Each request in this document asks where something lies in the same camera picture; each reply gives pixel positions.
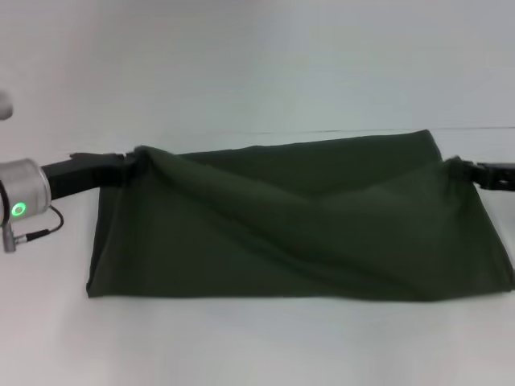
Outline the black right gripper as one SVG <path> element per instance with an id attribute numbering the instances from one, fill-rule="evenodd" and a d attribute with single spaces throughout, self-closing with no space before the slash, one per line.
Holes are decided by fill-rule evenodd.
<path id="1" fill-rule="evenodd" d="M 514 163 L 478 163 L 460 160 L 456 167 L 460 178 L 490 191 L 515 190 Z"/>

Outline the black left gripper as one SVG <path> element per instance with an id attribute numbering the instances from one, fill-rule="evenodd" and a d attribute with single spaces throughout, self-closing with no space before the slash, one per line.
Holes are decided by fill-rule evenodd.
<path id="1" fill-rule="evenodd" d="M 133 151 L 122 154 L 72 154 L 68 160 L 42 166 L 57 200 L 98 187 L 130 185 L 142 171 L 142 156 Z"/>

